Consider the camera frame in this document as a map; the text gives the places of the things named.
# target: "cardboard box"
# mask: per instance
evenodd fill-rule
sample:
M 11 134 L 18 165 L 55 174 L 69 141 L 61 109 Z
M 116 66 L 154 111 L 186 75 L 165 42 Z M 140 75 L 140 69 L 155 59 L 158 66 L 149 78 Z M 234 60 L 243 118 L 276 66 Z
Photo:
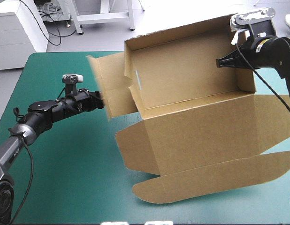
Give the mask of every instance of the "cardboard box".
M 110 117 L 144 119 L 116 134 L 129 169 L 161 175 L 136 184 L 171 203 L 260 184 L 290 169 L 290 152 L 260 155 L 290 137 L 290 115 L 255 95 L 252 71 L 217 68 L 231 52 L 229 16 L 125 41 L 125 52 L 89 58 Z

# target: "green table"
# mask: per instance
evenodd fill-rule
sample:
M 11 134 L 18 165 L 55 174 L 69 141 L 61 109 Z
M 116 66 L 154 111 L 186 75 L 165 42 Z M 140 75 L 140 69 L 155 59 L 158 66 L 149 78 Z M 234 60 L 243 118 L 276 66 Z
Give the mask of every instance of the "green table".
M 113 52 L 61 52 L 31 55 L 0 121 L 0 144 L 15 124 L 12 108 L 26 113 L 35 101 L 55 99 L 65 73 L 84 75 L 78 87 L 98 90 L 86 55 Z M 260 70 L 279 93 L 287 93 L 274 70 Z M 257 82 L 258 93 L 268 92 Z M 59 121 L 31 146 L 35 176 L 17 223 L 94 224 L 103 221 L 144 223 L 290 223 L 290 171 L 262 185 L 156 205 L 139 200 L 131 191 L 153 175 L 125 168 L 115 133 L 136 121 L 138 113 L 107 120 L 95 110 Z M 290 138 L 268 152 L 290 150 Z M 25 150 L 10 170 L 15 180 L 17 208 L 27 186 L 30 164 Z

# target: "white cabinet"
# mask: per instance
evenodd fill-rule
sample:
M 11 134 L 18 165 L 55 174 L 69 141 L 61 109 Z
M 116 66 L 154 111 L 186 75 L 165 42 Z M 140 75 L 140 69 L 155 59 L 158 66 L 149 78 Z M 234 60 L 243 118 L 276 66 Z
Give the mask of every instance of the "white cabinet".
M 34 1 L 23 1 L 49 38 Z M 17 0 L 0 3 L 0 69 L 24 67 L 31 54 L 46 52 L 47 44 L 33 15 L 23 3 Z

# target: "cable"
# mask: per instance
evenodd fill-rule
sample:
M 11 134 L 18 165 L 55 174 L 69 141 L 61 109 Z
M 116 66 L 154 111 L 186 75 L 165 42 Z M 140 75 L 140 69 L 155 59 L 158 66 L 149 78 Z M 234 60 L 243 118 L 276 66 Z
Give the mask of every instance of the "cable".
M 76 32 L 76 29 L 75 29 L 75 31 L 73 31 L 71 34 L 68 34 L 68 35 L 61 35 L 61 37 L 62 37 L 62 38 L 64 38 L 64 37 L 69 37 L 69 36 L 75 34 L 75 32 Z M 53 36 L 57 36 L 57 37 L 59 37 L 59 35 L 53 34 L 53 33 L 49 32 L 49 31 L 48 31 L 48 33 L 51 34 L 51 35 L 53 35 Z
M 57 98 L 59 98 L 60 96 L 61 96 L 61 94 L 62 94 L 62 92 L 65 90 L 65 87 L 61 90 L 61 92 L 60 92 L 60 94 L 58 95 L 58 97 Z
M 59 46 L 59 45 L 61 44 L 61 37 L 60 37 L 60 42 L 59 42 L 58 44 L 52 43 L 52 42 L 51 42 L 51 41 L 46 37 L 46 35 L 44 34 L 44 32 L 43 32 L 43 30 L 42 30 L 40 24 L 38 23 L 38 20 L 36 19 L 35 15 L 34 15 L 33 12 L 31 11 L 31 9 L 28 7 L 28 5 L 27 5 L 25 2 L 23 2 L 22 0 L 19 0 L 19 1 L 20 1 L 21 3 L 23 3 L 23 4 L 28 8 L 28 10 L 29 10 L 30 13 L 32 14 L 33 18 L 34 18 L 35 21 L 37 22 L 38 27 L 40 28 L 42 34 L 43 34 L 44 37 L 46 38 L 46 40 L 47 40 L 50 44 L 52 44 L 52 45 L 54 45 L 54 46 Z M 53 21 L 53 23 L 54 23 L 54 25 L 56 26 L 59 35 L 61 35 L 61 34 L 60 34 L 60 30 L 58 29 L 58 27 L 57 27 L 55 21 Z
M 17 137 L 22 141 L 22 143 L 23 143 L 23 145 L 25 146 L 25 148 L 26 148 L 26 150 L 27 150 L 27 153 L 28 153 L 28 155 L 29 155 L 29 157 L 30 157 L 30 159 L 31 159 L 31 175 L 30 175 L 30 178 L 29 178 L 29 182 L 28 182 L 28 185 L 27 185 L 27 188 L 26 188 L 26 191 L 25 191 L 24 197 L 23 197 L 23 199 L 22 199 L 20 205 L 18 206 L 17 211 L 15 212 L 13 218 L 12 218 L 12 219 L 10 220 L 10 222 L 8 223 L 8 225 L 12 225 L 12 223 L 14 222 L 14 220 L 16 219 L 16 217 L 18 216 L 18 214 L 19 214 L 19 212 L 20 212 L 22 206 L 24 205 L 25 200 L 26 200 L 26 198 L 27 198 L 27 195 L 28 195 L 28 193 L 29 193 L 29 190 L 30 190 L 30 188 L 31 188 L 31 183 L 32 183 L 32 180 L 33 180 L 33 172 L 34 172 L 34 169 L 33 169 L 33 168 L 34 168 L 34 162 L 33 162 L 33 156 L 32 156 L 32 153 L 31 153 L 31 151 L 29 150 L 28 145 L 26 144 L 26 142 L 25 142 L 25 140 L 24 140 L 24 138 L 23 138 L 23 133 L 24 133 L 24 132 L 13 133 L 11 129 L 8 129 L 8 130 L 12 133 L 11 136 L 17 136 Z
M 239 49 L 238 44 L 236 44 L 237 51 L 239 52 L 240 56 L 243 58 L 243 60 L 246 62 L 246 64 L 250 67 L 250 69 L 258 76 L 258 78 L 274 93 L 274 95 L 284 104 L 284 106 L 287 108 L 287 110 L 290 112 L 290 107 L 287 105 L 287 103 L 282 99 L 281 96 L 279 96 L 276 91 L 261 77 L 261 75 L 253 68 L 253 66 L 247 61 L 245 56 L 242 54 L 242 52 Z
M 43 13 L 43 15 L 41 15 L 41 17 L 47 16 L 47 17 L 49 17 L 49 18 L 53 21 L 53 19 L 50 17 L 49 14 L 47 14 L 47 13 L 45 13 L 45 12 L 43 12 L 43 11 L 39 11 L 39 13 Z M 53 36 L 64 38 L 64 37 L 70 37 L 71 35 L 75 34 L 76 29 L 75 29 L 72 33 L 67 34 L 67 35 L 56 35 L 56 34 L 53 34 L 53 33 L 49 32 L 49 31 L 47 31 L 47 32 L 48 32 L 49 34 L 53 35 Z

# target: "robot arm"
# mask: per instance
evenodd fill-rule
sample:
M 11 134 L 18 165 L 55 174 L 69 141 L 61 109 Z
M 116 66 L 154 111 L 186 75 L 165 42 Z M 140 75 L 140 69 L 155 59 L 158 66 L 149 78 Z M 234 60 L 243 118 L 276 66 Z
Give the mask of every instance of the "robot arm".
M 290 96 L 290 37 L 277 37 L 271 19 L 272 8 L 256 9 L 244 14 L 233 15 L 230 21 L 232 30 L 238 33 L 249 31 L 250 36 L 240 46 L 240 51 L 255 68 L 274 68 L 285 79 Z M 217 67 L 248 68 L 249 65 L 237 50 L 217 59 Z
M 10 129 L 11 136 L 0 146 L 0 223 L 7 224 L 11 219 L 14 181 L 8 170 L 24 147 L 24 143 L 14 134 L 21 134 L 25 143 L 31 145 L 37 137 L 52 128 L 53 123 L 62 119 L 104 107 L 100 93 L 87 89 L 76 89 L 82 83 L 81 75 L 65 74 L 65 97 L 56 100 L 40 101 L 31 104 L 28 112 L 20 116 L 14 109 L 17 124 Z

